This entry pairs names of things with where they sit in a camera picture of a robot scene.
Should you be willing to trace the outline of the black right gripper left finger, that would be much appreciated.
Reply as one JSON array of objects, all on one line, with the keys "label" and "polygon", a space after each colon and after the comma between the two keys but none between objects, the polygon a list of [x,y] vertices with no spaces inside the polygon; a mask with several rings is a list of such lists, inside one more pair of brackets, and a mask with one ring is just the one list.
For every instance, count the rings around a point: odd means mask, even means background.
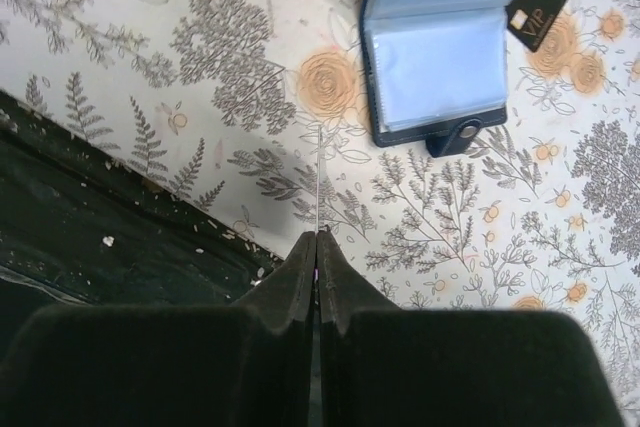
[{"label": "black right gripper left finger", "polygon": [[222,306],[50,306],[1,365],[5,426],[303,426],[316,236]]}]

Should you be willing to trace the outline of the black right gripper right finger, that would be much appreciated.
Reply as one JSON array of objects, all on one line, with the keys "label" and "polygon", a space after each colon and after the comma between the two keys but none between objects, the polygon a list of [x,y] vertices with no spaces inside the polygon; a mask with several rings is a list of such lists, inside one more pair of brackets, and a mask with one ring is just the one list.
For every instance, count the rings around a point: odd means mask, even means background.
[{"label": "black right gripper right finger", "polygon": [[591,341],[546,310],[405,310],[317,235],[328,426],[619,426]]}]

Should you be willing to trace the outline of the blue leather card holder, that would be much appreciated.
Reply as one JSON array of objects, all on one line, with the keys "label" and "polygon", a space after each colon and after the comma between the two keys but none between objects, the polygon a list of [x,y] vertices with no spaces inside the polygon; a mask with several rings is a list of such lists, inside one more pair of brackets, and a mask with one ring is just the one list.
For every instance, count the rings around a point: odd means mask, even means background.
[{"label": "blue leather card holder", "polygon": [[511,0],[363,0],[359,19],[372,124],[381,147],[464,152],[507,119]]}]

